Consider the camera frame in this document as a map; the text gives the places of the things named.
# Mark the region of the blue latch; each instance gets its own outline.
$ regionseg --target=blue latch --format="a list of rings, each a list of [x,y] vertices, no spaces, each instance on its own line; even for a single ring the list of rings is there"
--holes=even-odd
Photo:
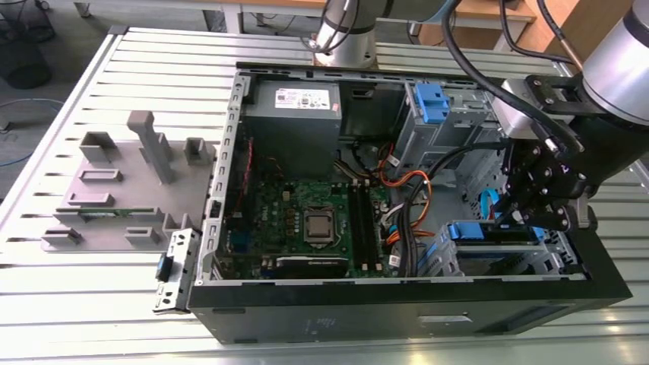
[[[484,240],[485,235],[479,222],[456,222],[448,225],[452,240]]]
[[[424,112],[424,123],[441,124],[451,112],[448,107],[451,99],[444,95],[441,86],[439,84],[417,83],[415,85],[415,95],[419,107],[423,108]]]

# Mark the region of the metal bracket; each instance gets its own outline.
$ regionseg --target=metal bracket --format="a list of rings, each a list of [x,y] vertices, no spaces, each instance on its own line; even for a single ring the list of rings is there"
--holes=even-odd
[[[588,197],[581,195],[577,199],[571,199],[568,205],[575,209],[579,228],[591,227],[591,220],[588,219]]]
[[[190,284],[194,279],[200,234],[194,229],[178,230],[167,253],[163,254],[156,272],[159,290],[156,291],[156,314],[190,313]]]

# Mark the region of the aluminum table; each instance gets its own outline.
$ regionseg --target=aluminum table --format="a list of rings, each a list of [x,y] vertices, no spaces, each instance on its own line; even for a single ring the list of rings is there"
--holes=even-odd
[[[384,70],[461,74],[443,48],[380,43]],[[468,52],[491,76],[561,74],[544,60]],[[40,250],[83,155],[88,131],[136,140],[131,110],[152,110],[170,141],[222,139],[237,61],[308,65],[292,37],[131,28],[106,38],[59,116],[0,205],[0,360],[116,359],[156,363],[544,364],[649,360],[649,195],[637,163],[592,200],[600,235],[635,297],[521,335],[491,338],[222,345],[194,315],[155,316],[158,254]]]

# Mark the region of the power cable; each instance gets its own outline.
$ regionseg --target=power cable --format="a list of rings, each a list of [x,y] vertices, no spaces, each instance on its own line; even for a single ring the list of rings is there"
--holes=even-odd
[[[572,63],[572,60],[565,56],[548,55],[545,53],[532,51],[531,49],[525,49],[516,44],[515,40],[512,39],[512,34],[509,33],[509,23],[507,22],[505,0],[499,0],[499,2],[500,2],[500,24],[503,26],[503,35],[505,36],[505,41],[509,47],[521,55],[529,57],[537,57],[539,59],[548,59],[555,62]]]
[[[467,75],[489,91],[507,105],[519,110],[529,119],[535,121],[532,130],[537,137],[545,142],[545,145],[553,153],[563,157],[576,155],[584,149],[577,141],[573,131],[565,123],[553,120],[532,104],[525,102],[520,97],[503,89],[492,80],[473,67],[467,59],[465,54],[460,51],[453,34],[451,31],[451,17],[461,0],[453,0],[452,6],[443,16],[443,34],[447,42],[448,51],[451,52],[457,65],[465,71]]]

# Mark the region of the circuit board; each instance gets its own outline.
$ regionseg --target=circuit board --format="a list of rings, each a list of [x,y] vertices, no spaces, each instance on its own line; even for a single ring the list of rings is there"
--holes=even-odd
[[[235,255],[233,266],[239,278],[268,278],[264,266],[273,258],[283,256],[347,259],[349,267],[345,276],[349,278],[392,276],[388,257],[381,252],[376,223],[388,206],[388,192],[383,187],[369,189],[377,265],[360,268],[355,264],[349,188],[348,183],[328,182],[259,184],[253,229],[251,232],[233,232],[229,236],[232,251],[248,257],[237,259]]]

